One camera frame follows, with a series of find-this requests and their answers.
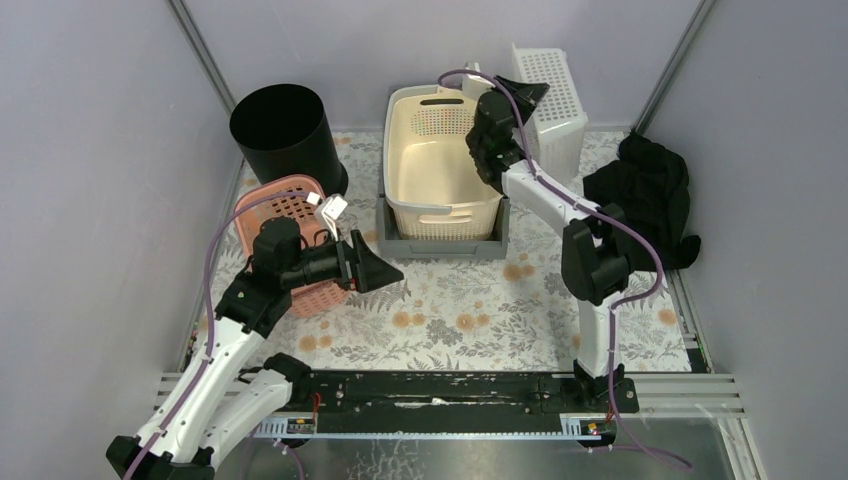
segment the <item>floral pattern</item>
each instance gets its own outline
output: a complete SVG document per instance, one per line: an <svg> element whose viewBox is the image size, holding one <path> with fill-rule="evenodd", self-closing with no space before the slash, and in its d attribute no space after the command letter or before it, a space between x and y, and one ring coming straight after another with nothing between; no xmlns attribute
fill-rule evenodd
<svg viewBox="0 0 848 480"><path fill-rule="evenodd" d="M361 230L379 253L374 207L382 135L339 133L334 138L350 177L345 195L350 205L341 227ZM623 138L623 133L586 133L580 176L568 187L582 193L582 176L612 161ZM245 166L240 193L257 185ZM248 366L286 352L313 368L570 371L580 333L577 302L559 276L560 240L517 202L510 216L506 259L395 260L406 274L403 282L352 294L310 318L287 314ZM223 242L213 303L245 263L232 227ZM628 293L644 291L651 282L652 274L637 273ZM676 318L664 289L621 307L620 349L627 369L690 370ZM198 323L205 328L205 316Z"/></svg>

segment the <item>black bucket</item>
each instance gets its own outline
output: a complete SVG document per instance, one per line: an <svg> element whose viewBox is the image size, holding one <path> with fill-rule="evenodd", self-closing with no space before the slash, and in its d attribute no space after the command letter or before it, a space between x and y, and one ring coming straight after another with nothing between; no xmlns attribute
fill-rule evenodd
<svg viewBox="0 0 848 480"><path fill-rule="evenodd" d="M261 88L236 105L230 133L262 183L307 175L326 195L347 191L324 104L312 90L292 84Z"/></svg>

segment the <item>basket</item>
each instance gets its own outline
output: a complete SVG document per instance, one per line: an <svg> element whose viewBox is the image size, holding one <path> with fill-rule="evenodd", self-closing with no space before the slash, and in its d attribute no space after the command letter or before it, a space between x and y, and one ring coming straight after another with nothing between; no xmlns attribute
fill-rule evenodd
<svg viewBox="0 0 848 480"><path fill-rule="evenodd" d="M465 136L477 102L436 85L402 88L389 100L383 182L401 237L485 240L502 195L483 183Z"/></svg>
<svg viewBox="0 0 848 480"><path fill-rule="evenodd" d="M291 175L246 193L239 199L236 209L280 192L315 192L321 198L324 197L318 182L303 175ZM253 254L253 240L259 234L262 223L281 216L295 219L306 242L314 245L314 236L321 230L321 224L313 218L314 208L305 198L284 197L263 202L239 215L235 224L245 256ZM332 280L296 288L292 291L292 307L289 311L298 317L310 317L343 302L349 293Z"/></svg>
<svg viewBox="0 0 848 480"><path fill-rule="evenodd" d="M568 71L565 52L558 48L515 48L512 73L525 83L551 86L527 124L530 153L545 173L567 184L577 176L583 132L589 119L574 80Z"/></svg>

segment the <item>black cloth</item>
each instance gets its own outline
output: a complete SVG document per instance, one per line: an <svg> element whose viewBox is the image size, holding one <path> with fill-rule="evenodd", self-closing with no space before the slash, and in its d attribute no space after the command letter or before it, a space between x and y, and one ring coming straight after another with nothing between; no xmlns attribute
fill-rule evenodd
<svg viewBox="0 0 848 480"><path fill-rule="evenodd" d="M701 238L683 238L689 217L689 171L683 157L631 133L618 146L618 158L583 179L586 198L601 206L621 207L625 223L653 245L665 269L692 265L701 250ZM634 244L633 267L655 272L648 251Z"/></svg>

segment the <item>gray storage box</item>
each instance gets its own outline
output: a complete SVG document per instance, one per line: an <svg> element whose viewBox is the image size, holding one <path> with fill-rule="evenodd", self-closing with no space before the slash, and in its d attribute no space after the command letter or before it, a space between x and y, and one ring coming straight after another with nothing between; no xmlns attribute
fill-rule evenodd
<svg viewBox="0 0 848 480"><path fill-rule="evenodd" d="M495 260L506 258L509 244L509 198L498 207L495 227L488 240L436 242L404 240L400 236L394 212L382 192L377 198L377 246L385 258L467 258Z"/></svg>

